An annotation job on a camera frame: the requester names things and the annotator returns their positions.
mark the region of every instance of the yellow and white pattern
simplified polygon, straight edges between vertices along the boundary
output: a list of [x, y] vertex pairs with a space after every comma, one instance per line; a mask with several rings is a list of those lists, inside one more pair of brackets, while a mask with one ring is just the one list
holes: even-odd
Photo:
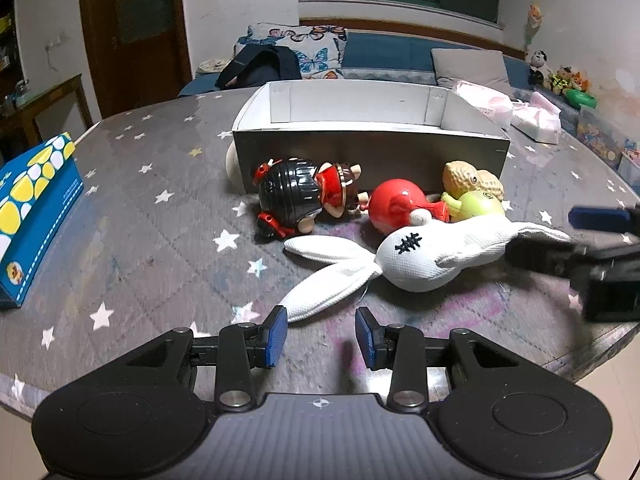
[[53, 137], [31, 157], [25, 171], [14, 178], [8, 195], [0, 200], [0, 258], [33, 204], [75, 149], [68, 133]]

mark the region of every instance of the gray tablecloth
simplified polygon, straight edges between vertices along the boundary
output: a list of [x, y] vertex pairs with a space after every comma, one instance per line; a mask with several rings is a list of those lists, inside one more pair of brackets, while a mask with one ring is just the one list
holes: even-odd
[[[224, 132], [251, 94], [217, 92], [120, 114], [78, 144], [84, 193], [23, 307], [0, 312], [0, 402], [30, 416], [47, 392], [175, 326], [201, 335], [233, 321], [260, 321], [319, 268], [285, 254], [280, 242], [255, 244], [256, 199], [235, 194], [226, 178], [232, 137]], [[566, 221], [576, 203], [635, 203], [613, 171], [566, 134], [557, 146], [516, 130], [510, 137], [501, 177], [508, 218], [542, 223], [549, 215], [553, 227], [584, 241], [623, 243], [622, 235], [575, 233]], [[372, 249], [381, 240], [366, 217], [319, 218], [316, 232]], [[291, 326], [278, 367], [257, 379], [262, 391], [388, 390], [389, 374], [366, 371], [357, 350], [353, 313], [360, 304], [382, 323], [412, 324], [429, 336], [468, 327], [576, 380], [637, 327], [586, 325], [574, 296], [567, 282], [516, 272], [502, 261], [467, 269], [425, 294], [379, 278]], [[212, 369], [198, 375], [196, 392], [205, 399], [213, 376]]]

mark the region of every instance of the blue tissue box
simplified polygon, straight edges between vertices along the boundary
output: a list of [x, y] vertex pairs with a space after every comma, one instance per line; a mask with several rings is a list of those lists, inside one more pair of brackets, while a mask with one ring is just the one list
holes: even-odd
[[20, 307], [47, 247], [82, 191], [69, 134], [0, 170], [0, 308]]

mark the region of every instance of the panda plush toy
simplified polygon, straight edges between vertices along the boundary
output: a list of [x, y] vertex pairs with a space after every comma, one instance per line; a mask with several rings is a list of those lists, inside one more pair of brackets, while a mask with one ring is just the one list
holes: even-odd
[[551, 72], [546, 65], [546, 54], [544, 50], [537, 50], [531, 54], [529, 59], [529, 79], [530, 85], [542, 85], [547, 75]]

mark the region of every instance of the gray cardboard box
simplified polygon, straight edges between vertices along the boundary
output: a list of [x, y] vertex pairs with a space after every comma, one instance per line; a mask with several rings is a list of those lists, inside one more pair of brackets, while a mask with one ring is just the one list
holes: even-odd
[[447, 162], [466, 160], [500, 177], [509, 137], [447, 89], [368, 80], [270, 82], [240, 110], [233, 126], [244, 188], [270, 159], [360, 164], [358, 187], [392, 178], [442, 191]]

